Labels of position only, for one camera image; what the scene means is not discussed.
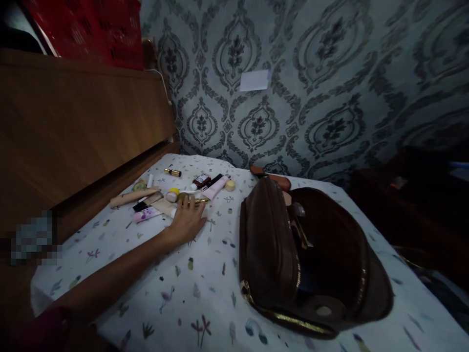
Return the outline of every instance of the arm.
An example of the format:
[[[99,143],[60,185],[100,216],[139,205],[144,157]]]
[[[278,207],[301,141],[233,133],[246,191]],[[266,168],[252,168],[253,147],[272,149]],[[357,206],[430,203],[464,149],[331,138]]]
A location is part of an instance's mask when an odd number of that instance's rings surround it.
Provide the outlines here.
[[[130,252],[102,267],[61,296],[52,307],[65,307],[90,323],[111,307],[146,269],[165,253],[191,241],[204,226],[205,204],[195,207],[194,196],[178,202],[171,226]]]

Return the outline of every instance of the red bottle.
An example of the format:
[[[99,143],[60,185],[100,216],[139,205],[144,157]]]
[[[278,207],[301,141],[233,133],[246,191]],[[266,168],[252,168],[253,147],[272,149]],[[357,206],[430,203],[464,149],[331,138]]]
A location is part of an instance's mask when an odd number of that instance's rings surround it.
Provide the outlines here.
[[[192,181],[192,184],[190,185],[190,188],[195,191],[198,189],[201,189],[203,186],[205,186],[207,183],[209,183],[211,180],[210,176],[206,174],[202,174],[199,177],[197,177],[194,181]]]

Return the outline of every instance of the wall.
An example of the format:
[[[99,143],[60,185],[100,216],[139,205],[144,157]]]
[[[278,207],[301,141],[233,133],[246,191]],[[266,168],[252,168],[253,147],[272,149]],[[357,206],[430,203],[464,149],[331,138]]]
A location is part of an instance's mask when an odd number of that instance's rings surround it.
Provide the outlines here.
[[[344,184],[469,135],[469,3],[144,0],[188,154]],[[239,92],[269,68],[269,88]]]

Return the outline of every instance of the white paper note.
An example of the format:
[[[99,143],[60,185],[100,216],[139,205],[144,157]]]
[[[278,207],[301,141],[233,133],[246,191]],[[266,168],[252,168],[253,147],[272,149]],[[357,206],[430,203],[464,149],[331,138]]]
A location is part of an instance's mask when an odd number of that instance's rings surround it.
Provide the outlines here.
[[[270,70],[243,72],[239,91],[267,89],[270,79]]]

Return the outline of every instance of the red object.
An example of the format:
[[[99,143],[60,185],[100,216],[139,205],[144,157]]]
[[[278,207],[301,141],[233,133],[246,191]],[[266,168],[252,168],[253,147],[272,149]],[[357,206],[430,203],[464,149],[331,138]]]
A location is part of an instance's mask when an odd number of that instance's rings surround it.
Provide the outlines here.
[[[143,70],[138,0],[23,0],[57,53]]]
[[[211,180],[210,176],[206,175],[206,174],[202,174],[198,177],[196,177],[196,179],[194,181],[192,181],[192,184],[194,184],[197,188],[194,189],[194,187],[191,185],[191,188],[195,191],[196,189],[201,189],[202,187],[204,187],[207,183],[209,183]]]
[[[37,318],[24,324],[13,335],[11,340],[13,351],[63,351],[68,339],[71,318],[71,312],[63,307],[46,310]]]

